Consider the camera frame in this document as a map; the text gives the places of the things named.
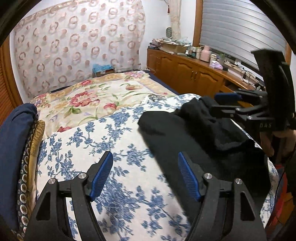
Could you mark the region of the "person's right hand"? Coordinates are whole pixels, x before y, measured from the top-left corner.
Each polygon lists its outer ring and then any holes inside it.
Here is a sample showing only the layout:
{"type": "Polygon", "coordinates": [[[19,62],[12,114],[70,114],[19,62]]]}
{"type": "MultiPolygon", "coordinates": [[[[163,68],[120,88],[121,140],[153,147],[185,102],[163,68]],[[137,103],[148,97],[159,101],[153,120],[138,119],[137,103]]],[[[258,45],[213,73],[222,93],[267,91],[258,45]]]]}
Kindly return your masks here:
{"type": "Polygon", "coordinates": [[[295,130],[287,129],[284,131],[261,132],[261,147],[267,157],[281,159],[295,148],[295,130]]]}

